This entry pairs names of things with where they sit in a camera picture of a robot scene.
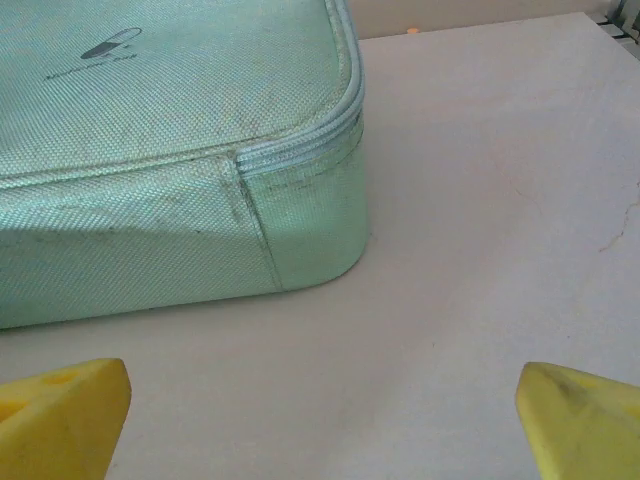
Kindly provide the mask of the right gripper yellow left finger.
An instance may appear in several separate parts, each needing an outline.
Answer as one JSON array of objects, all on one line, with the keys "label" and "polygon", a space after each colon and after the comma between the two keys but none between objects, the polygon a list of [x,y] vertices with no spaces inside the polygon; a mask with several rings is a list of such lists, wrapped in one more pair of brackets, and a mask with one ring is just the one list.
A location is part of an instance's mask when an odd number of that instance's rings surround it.
[{"label": "right gripper yellow left finger", "polygon": [[124,362],[101,358],[1,385],[3,479],[103,479],[132,389]]}]

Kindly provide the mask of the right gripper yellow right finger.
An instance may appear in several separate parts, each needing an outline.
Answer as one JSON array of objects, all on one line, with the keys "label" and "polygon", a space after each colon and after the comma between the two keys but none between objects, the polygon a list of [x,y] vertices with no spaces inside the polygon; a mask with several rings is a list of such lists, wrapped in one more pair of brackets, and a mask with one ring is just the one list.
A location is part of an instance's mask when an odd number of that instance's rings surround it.
[{"label": "right gripper yellow right finger", "polygon": [[542,479],[639,477],[637,386],[529,362],[516,409]]}]

